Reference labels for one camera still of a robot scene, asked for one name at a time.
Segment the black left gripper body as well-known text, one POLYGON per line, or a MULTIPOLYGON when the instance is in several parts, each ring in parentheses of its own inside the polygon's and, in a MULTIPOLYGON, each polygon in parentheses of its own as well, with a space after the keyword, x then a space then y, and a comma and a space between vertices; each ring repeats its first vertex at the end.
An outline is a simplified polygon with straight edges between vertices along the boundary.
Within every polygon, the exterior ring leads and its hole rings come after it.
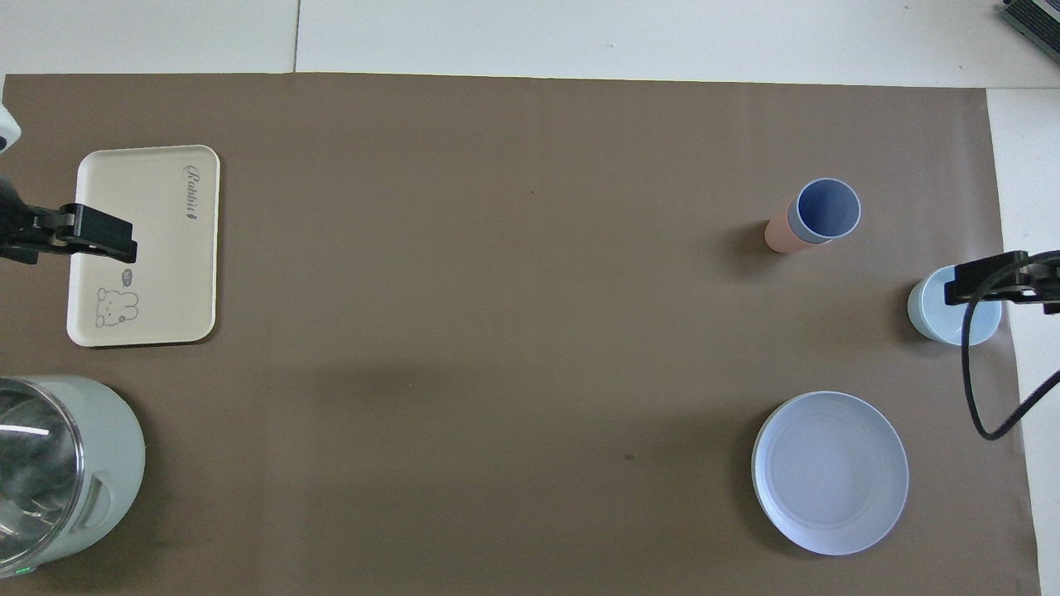
POLYGON ((14 185, 1 177, 1 257, 13 262, 35 265, 38 262, 33 231, 35 216, 31 213, 14 185))

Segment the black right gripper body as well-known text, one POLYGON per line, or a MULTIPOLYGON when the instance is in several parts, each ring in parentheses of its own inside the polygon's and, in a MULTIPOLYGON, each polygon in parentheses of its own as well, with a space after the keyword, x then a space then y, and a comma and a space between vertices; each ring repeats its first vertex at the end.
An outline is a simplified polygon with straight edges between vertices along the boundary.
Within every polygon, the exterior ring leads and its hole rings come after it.
POLYGON ((1059 314, 1059 250, 1028 255, 1030 294, 1025 303, 1041 305, 1045 315, 1059 314))

